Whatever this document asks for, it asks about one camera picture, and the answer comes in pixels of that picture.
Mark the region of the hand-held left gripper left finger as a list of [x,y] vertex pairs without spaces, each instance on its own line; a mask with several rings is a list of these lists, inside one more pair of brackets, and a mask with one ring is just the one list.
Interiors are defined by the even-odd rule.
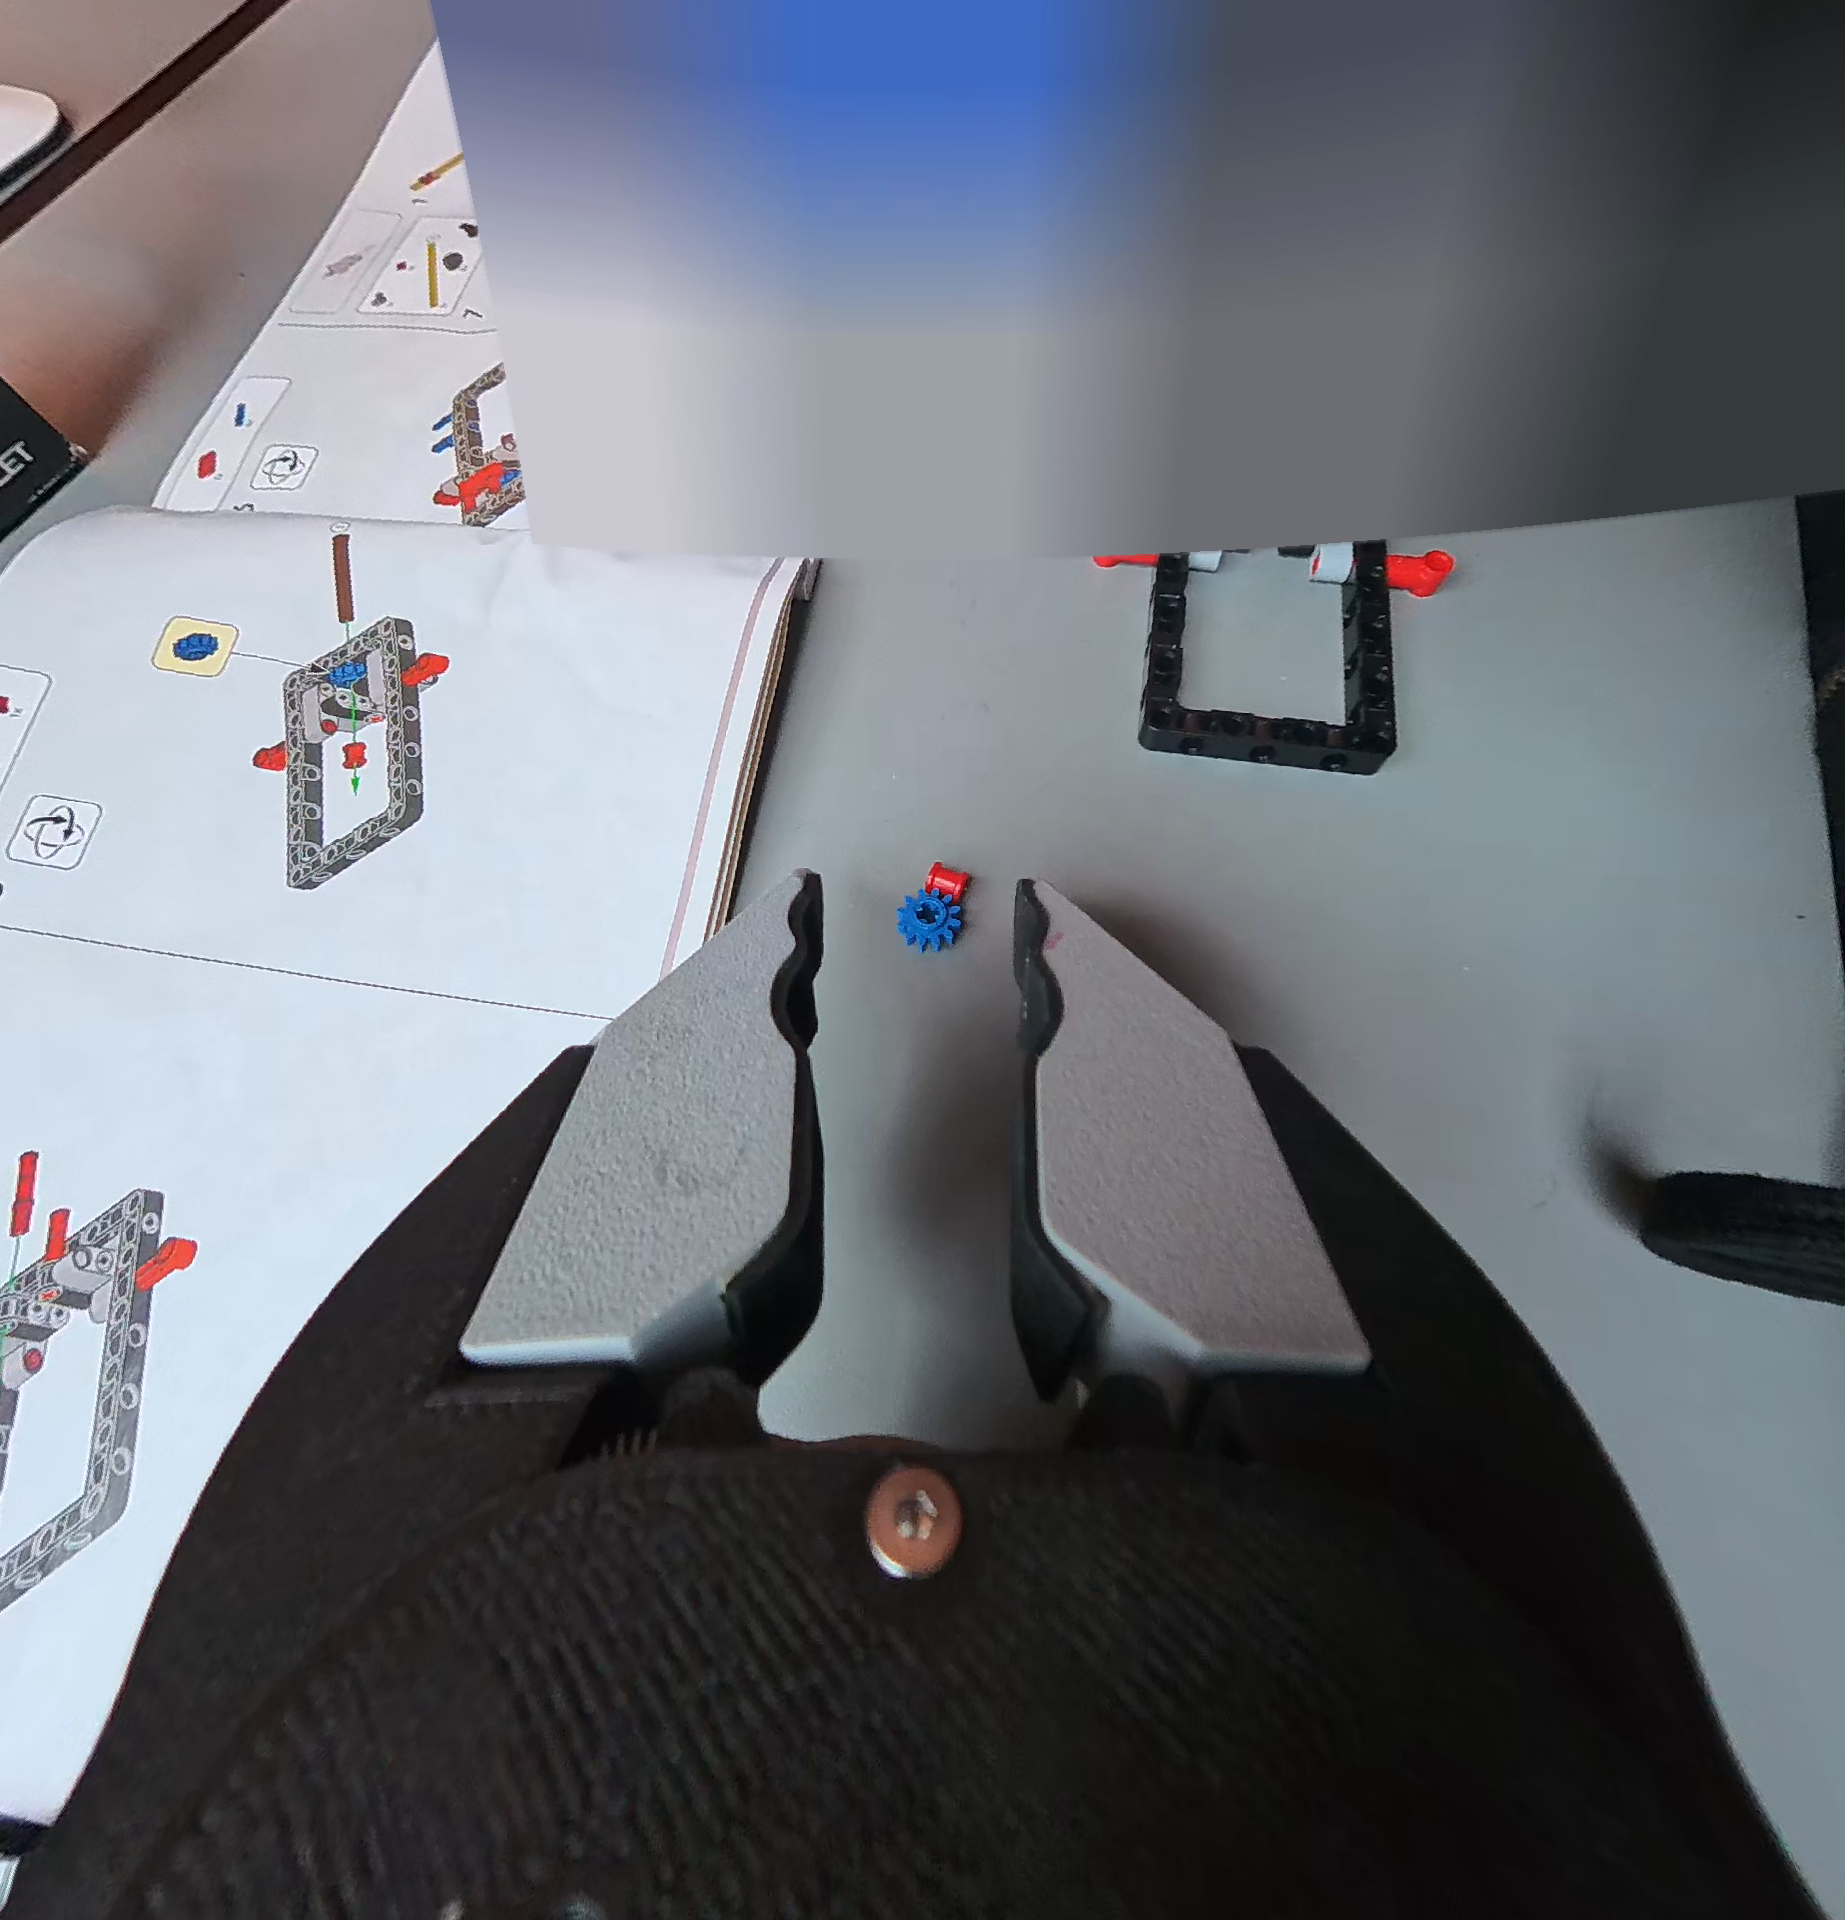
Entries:
[[783,1368],[822,1297],[820,957],[797,870],[599,1033],[459,1340],[479,1381]]

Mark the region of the black lego frame assembly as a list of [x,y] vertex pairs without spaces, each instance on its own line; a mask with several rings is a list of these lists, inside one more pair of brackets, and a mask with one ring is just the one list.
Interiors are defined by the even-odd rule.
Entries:
[[[1274,550],[1092,555],[1100,570],[1152,577],[1147,612],[1137,742],[1149,753],[1375,776],[1398,746],[1392,597],[1434,599],[1454,574],[1442,547],[1392,551],[1386,541],[1326,541]],[[1304,581],[1338,604],[1341,715],[1293,716],[1185,701],[1194,584],[1228,569],[1253,589]]]

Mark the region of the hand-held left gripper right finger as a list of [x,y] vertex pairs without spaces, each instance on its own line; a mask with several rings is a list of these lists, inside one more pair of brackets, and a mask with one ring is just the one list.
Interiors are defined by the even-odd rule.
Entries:
[[1245,1064],[1073,901],[1016,885],[1009,1312],[1031,1385],[1355,1381],[1371,1350]]

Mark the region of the lego set box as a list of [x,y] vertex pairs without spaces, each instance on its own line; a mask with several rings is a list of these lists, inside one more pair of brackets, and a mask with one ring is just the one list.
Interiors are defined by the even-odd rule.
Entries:
[[0,543],[86,466],[86,453],[0,377]]

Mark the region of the lego instruction booklet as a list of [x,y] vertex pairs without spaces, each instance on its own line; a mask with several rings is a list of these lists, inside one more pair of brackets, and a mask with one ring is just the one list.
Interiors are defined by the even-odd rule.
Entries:
[[527,530],[439,51],[148,510],[0,574],[0,1818],[300,1324],[727,914],[802,557]]

